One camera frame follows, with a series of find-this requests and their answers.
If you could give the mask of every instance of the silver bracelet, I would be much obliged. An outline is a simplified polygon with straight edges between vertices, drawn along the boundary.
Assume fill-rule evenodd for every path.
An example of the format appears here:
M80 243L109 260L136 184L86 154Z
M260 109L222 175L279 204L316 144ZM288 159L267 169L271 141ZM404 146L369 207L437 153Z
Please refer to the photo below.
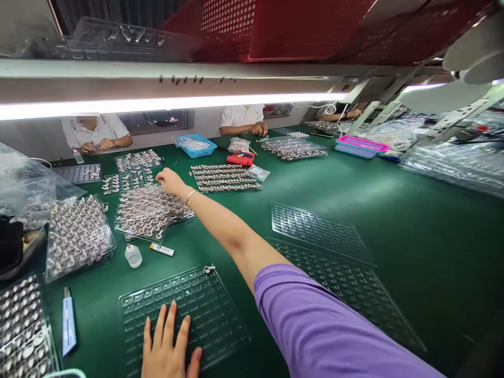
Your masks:
M197 192L197 190L193 190L192 192L190 192L187 196L187 199L185 200L185 205L187 206L187 202L189 202L189 198L193 195L193 193Z

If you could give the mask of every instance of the wrist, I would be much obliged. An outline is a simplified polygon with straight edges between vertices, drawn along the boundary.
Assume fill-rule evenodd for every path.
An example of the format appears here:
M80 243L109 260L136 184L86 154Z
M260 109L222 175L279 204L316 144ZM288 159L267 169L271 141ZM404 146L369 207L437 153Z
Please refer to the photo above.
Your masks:
M189 195L190 192L192 192L194 189L190 187L189 185L184 185L181 187L179 190L177 190L177 193L175 195L180 198L184 203L187 200L187 196Z

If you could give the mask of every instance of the person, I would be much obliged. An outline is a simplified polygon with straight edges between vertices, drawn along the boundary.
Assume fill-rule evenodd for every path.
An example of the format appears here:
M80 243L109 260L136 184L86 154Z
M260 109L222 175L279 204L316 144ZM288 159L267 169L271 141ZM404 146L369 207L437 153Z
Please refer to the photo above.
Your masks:
M236 135L250 131L265 136L268 126L264 123L263 104L226 107L220 117L220 134Z
M68 146L80 153L96 153L129 147L133 138L116 114L89 114L64 118L61 122Z
M254 294L257 308L292 377L442 377L292 265L238 216L185 185L175 172L165 168L156 180L167 193L187 202L230 254ZM174 347L175 314L175 302L169 310L162 306L153 341L147 318L143 378L198 376L200 358L205 351L194 350L185 372L191 318L183 319Z
M345 108L348 109L351 107L351 105L345 104L345 103L340 103L340 102L336 102L336 103L319 102L319 103L315 103L313 106L314 107L311 107L307 110L306 114L304 115L303 119L301 120L301 123L306 123L306 122L310 122L313 120L336 122L339 119L344 120L347 118L354 118L354 117L358 117L362 114L362 110L360 110L360 109L346 111Z

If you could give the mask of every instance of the fan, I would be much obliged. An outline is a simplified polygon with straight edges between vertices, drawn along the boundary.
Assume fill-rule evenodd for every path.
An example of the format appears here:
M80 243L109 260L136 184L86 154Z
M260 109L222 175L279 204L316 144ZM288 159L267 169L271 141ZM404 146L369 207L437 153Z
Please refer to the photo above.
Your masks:
M436 88L401 96L401 103L418 113L457 110L483 97L492 81L504 77L504 11L473 25L448 49L443 68L457 79Z

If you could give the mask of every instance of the fluorescent light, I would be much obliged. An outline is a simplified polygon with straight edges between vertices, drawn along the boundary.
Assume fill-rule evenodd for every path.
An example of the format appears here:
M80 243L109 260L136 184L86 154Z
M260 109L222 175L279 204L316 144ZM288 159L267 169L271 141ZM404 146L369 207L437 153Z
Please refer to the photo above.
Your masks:
M436 87L440 87L440 86L442 86L444 84L446 84L446 83L426 84L426 85L419 85L419 86L409 86L409 87L406 87L403 90L403 93L408 93L408 92L411 92L411 91L414 91L414 90L418 90L418 89L436 88Z
M342 100L346 93L252 94L246 96L178 97L161 99L18 103L0 105L0 120L66 117L73 113L126 113L163 109L207 108L258 103Z

